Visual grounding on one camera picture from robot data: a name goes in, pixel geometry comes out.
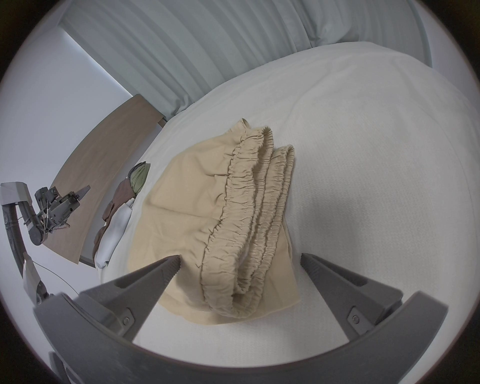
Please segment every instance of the bed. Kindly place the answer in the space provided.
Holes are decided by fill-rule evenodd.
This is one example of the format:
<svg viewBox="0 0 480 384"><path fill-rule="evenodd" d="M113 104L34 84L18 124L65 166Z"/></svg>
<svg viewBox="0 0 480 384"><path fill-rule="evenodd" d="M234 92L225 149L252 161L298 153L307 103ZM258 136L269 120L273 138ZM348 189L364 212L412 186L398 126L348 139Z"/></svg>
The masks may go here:
<svg viewBox="0 0 480 384"><path fill-rule="evenodd" d="M102 282L127 273L142 202L169 161L240 118L293 144L286 220L301 303L265 318L205 327L157 305L134 343L178 360L227 367L296 361L347 343L300 267L302 252L449 305L422 356L453 342L480 290L479 117L418 60L372 43L317 47L240 75L173 117L140 161L146 184Z"/></svg>

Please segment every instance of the wire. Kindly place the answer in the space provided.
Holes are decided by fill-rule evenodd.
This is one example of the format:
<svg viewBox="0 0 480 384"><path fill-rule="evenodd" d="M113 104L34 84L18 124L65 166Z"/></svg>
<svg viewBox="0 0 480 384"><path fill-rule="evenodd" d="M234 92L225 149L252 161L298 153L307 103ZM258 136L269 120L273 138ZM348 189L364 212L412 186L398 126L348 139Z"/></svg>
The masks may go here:
<svg viewBox="0 0 480 384"><path fill-rule="evenodd" d="M70 284L68 284L68 283L65 281L65 279L63 279L61 276L58 276L55 272L49 270L47 267L44 267L43 265L41 265L41 264L39 264L39 263L37 263L37 262L35 262L35 261L33 261L33 263L36 264L36 265L38 265L39 267L42 267L43 269L46 269L47 271L49 271L49 272L51 272L51 273L53 273L56 277L62 279L71 289L73 289L73 291L74 291L76 294L78 294L78 292L77 292Z"/></svg>

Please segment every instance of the curtain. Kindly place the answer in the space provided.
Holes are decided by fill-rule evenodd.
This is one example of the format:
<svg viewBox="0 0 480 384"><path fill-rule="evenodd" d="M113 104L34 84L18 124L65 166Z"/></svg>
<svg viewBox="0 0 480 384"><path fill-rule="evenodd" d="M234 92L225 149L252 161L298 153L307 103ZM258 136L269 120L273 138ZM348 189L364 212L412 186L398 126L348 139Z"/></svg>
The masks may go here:
<svg viewBox="0 0 480 384"><path fill-rule="evenodd" d="M74 0L60 25L167 119L233 77L323 44L371 41L429 61L409 0Z"/></svg>

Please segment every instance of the maroon cloth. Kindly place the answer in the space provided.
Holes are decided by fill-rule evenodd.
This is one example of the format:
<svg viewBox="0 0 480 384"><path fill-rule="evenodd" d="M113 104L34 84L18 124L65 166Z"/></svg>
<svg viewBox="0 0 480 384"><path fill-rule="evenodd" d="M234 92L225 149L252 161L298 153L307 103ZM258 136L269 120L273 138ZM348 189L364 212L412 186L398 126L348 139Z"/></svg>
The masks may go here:
<svg viewBox="0 0 480 384"><path fill-rule="evenodd" d="M123 180L115 190L112 200L110 201L110 203L108 203L102 215L102 219L107 223L107 225L100 228L100 230L97 232L95 236L93 254L92 254L93 259L95 259L95 254L96 254L96 251L98 251L100 240L102 240L103 234L105 233L108 226L110 225L110 221L112 220L114 213L117 211L117 209L119 209L123 204L125 204L127 201L129 201L133 197L135 197L135 193L133 192L130 179Z"/></svg>

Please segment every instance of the wooden headboard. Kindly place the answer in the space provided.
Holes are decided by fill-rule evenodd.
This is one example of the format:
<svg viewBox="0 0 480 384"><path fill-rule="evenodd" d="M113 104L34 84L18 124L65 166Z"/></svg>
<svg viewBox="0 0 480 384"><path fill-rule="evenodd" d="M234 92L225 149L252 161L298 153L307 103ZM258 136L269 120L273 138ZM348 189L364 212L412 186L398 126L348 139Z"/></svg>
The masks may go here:
<svg viewBox="0 0 480 384"><path fill-rule="evenodd" d="M68 219L69 229L48 234L44 244L60 256L78 263L99 209L129 157L164 116L141 95L135 95L105 117L83 140L58 172L52 186L64 196L90 185L90 191Z"/></svg>

